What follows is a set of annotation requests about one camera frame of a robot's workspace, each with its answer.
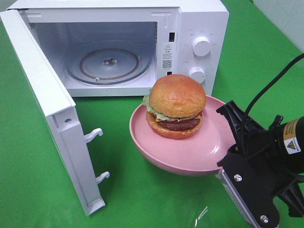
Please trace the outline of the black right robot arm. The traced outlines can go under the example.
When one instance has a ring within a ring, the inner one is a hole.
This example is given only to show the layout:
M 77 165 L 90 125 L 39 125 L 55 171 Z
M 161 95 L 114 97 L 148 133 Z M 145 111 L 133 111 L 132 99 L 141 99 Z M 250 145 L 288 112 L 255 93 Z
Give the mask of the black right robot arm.
M 235 144 L 218 162 L 217 177 L 243 218 L 254 228 L 276 228 L 280 215 L 273 199 L 288 206 L 291 217 L 304 215 L 304 120 L 282 123 L 277 115 L 268 129 L 234 102 L 217 109 L 229 123 Z

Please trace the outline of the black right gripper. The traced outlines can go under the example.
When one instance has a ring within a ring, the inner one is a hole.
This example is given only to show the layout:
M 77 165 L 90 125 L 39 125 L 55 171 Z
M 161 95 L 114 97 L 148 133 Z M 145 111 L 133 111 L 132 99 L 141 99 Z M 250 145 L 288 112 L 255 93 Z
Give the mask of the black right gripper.
M 304 120 L 272 125 L 265 131 L 248 116 L 242 134 L 245 112 L 233 100 L 216 112 L 226 118 L 237 143 L 252 136 L 245 142 L 245 153 L 231 146 L 217 163 L 216 177 L 243 218 L 254 228 L 277 228 L 276 196 L 288 205 L 289 216 L 303 217 L 304 195 L 299 184 L 304 181 Z

